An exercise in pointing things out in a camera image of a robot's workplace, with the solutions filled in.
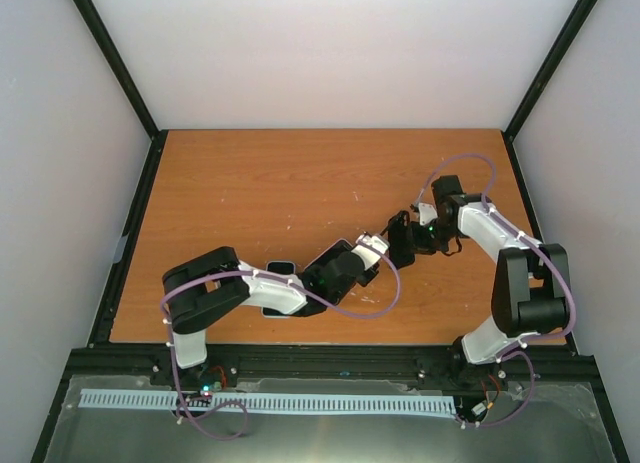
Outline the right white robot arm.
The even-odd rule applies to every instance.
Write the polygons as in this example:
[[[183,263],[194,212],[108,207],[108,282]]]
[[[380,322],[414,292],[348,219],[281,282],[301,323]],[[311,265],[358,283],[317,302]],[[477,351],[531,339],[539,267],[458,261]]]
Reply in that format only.
[[[486,196],[464,192],[455,175],[435,179],[431,190],[432,205],[412,205],[415,218],[404,230],[409,251],[453,256],[470,239],[495,263],[490,316],[459,339],[463,361],[499,363],[534,339],[568,330],[575,302],[564,248],[516,228]]]

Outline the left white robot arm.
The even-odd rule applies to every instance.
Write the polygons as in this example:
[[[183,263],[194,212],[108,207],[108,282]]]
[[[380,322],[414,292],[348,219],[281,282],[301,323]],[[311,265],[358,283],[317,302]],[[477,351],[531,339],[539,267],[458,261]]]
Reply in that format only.
[[[298,271],[287,262],[259,269],[222,246],[168,270],[162,276],[168,312],[172,371],[186,385],[208,373],[206,331],[240,306],[258,307],[273,316],[305,318],[328,308],[345,313],[340,302],[355,285],[366,286],[390,251],[381,235],[364,233],[354,244],[340,239]]]

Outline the black phone case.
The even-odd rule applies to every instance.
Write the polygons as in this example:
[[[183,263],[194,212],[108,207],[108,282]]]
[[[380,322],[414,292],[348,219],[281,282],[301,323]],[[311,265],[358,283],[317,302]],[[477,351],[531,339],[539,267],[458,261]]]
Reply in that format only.
[[[388,256],[397,269],[415,262],[409,212],[401,210],[388,220],[384,232],[389,243]]]

